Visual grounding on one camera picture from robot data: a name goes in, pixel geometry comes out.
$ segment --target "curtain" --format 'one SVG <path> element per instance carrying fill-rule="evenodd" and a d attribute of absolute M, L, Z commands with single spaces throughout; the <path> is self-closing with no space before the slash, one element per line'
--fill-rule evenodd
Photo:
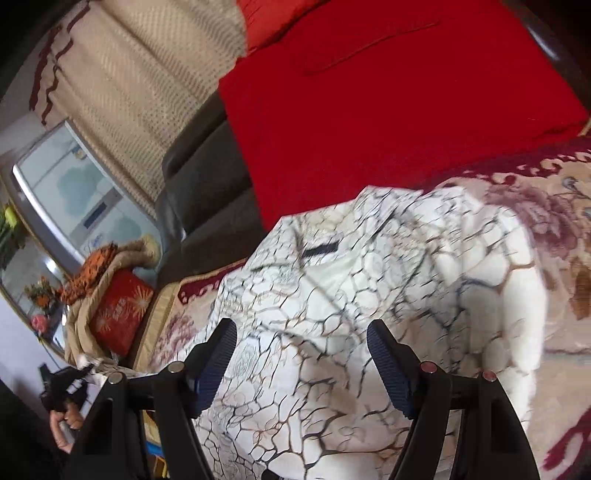
<path fill-rule="evenodd" d="M 154 216 L 165 152 L 244 51 L 235 0 L 83 1 L 49 32 L 30 108 L 70 118 Z"/>

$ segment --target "hand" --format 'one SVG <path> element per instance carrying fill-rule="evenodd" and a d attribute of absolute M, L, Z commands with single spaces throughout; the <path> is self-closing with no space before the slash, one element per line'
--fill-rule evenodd
<path fill-rule="evenodd" d="M 51 410 L 49 412 L 49 420 L 55 422 L 61 422 L 64 419 L 64 413 L 62 411 Z"/>

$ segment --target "metal screw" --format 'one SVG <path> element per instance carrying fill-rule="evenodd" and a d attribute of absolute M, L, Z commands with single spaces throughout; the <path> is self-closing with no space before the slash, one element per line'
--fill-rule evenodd
<path fill-rule="evenodd" d="M 423 362 L 421 363 L 421 370 L 426 374 L 433 374 L 437 371 L 437 365 L 433 362 Z"/>
<path fill-rule="evenodd" d="M 108 380 L 111 385 L 115 385 L 123 380 L 123 374 L 121 372 L 114 372 L 109 375 Z"/>
<path fill-rule="evenodd" d="M 496 373 L 491 370 L 486 370 L 482 373 L 482 378 L 484 378 L 487 382 L 494 382 L 496 381 Z"/>
<path fill-rule="evenodd" d="M 172 374 L 177 374 L 179 372 L 182 372 L 183 368 L 184 368 L 184 363 L 181 361 L 176 361 L 176 362 L 172 362 L 168 366 L 168 371 Z"/>

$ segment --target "blue gripper pad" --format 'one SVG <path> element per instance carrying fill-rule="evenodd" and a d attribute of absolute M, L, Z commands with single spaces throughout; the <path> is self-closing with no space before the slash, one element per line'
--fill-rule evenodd
<path fill-rule="evenodd" d="M 223 375 L 236 348 L 237 336 L 236 324 L 232 322 L 214 348 L 211 357 L 207 360 L 207 364 L 195 386 L 198 395 L 197 408 L 200 412 L 209 408 L 213 403 L 217 389 L 222 383 Z"/>
<path fill-rule="evenodd" d="M 369 353 L 382 378 L 386 392 L 396 410 L 399 410 L 408 419 L 415 418 L 412 402 L 410 382 L 400 369 L 396 359 L 390 354 L 384 340 L 380 337 L 373 323 L 367 330 Z"/>

